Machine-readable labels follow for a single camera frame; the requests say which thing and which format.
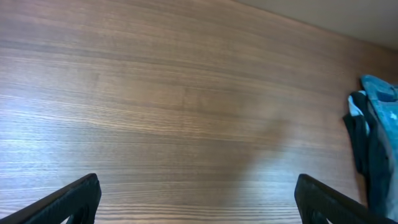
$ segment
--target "wood grain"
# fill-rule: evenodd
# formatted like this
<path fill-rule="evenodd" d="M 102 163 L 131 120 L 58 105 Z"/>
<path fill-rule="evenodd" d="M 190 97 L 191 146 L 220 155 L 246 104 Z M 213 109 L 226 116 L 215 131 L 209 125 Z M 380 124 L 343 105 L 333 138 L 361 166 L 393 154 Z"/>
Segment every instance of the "wood grain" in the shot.
<path fill-rule="evenodd" d="M 98 223 L 300 223 L 366 203 L 341 117 L 398 56 L 233 1 L 0 1 L 0 217 L 96 172 Z"/>

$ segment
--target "dark fabric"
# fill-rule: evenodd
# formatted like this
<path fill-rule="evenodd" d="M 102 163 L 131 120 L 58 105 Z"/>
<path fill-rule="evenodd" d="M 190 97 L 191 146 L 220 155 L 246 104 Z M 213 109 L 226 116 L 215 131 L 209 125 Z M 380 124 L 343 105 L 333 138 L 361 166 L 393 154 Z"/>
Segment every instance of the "dark fabric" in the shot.
<path fill-rule="evenodd" d="M 367 174 L 368 150 L 366 149 L 366 141 L 363 141 L 363 136 L 366 136 L 365 117 L 362 115 L 351 116 L 348 113 L 343 117 L 343 121 L 351 139 L 356 170 L 360 174 Z"/>
<path fill-rule="evenodd" d="M 387 152 L 379 141 L 377 121 L 368 110 L 366 96 L 359 92 L 354 92 L 351 96 L 364 115 L 352 117 L 347 114 L 343 118 L 351 139 L 356 168 L 366 179 L 370 211 L 386 215 L 386 198 L 391 179 Z M 368 136 L 365 122 L 370 127 Z"/>

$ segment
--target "white wall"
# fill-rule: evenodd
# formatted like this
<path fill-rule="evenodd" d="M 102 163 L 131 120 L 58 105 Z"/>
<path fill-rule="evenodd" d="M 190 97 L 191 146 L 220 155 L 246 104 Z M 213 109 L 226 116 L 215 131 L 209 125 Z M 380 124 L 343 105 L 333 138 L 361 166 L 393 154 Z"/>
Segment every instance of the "white wall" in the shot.
<path fill-rule="evenodd" d="M 324 29 L 398 49 L 398 0 L 237 0 Z"/>

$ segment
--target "blue cloth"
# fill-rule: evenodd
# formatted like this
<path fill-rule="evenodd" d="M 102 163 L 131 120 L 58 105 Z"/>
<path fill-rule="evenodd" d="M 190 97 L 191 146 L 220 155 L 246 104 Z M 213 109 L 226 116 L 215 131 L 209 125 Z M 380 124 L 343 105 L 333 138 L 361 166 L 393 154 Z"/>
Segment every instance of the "blue cloth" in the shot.
<path fill-rule="evenodd" d="M 379 139 L 389 157 L 391 181 L 386 200 L 388 218 L 398 221 L 398 90 L 396 86 L 372 75 L 361 77 L 362 85 L 377 117 Z"/>
<path fill-rule="evenodd" d="M 361 91 L 358 91 L 358 92 L 360 92 L 360 93 L 362 93 L 363 95 L 366 96 L 366 92 L 365 91 L 361 90 Z M 348 108 L 349 108 L 349 113 L 350 113 L 351 116 L 359 116 L 359 115 L 364 116 L 362 111 L 355 105 L 355 103 L 353 101 L 353 97 L 351 95 L 348 97 Z M 371 131 L 371 129 L 369 127 L 368 122 L 365 122 L 365 125 L 366 125 L 366 135 L 368 136 L 370 131 Z"/>

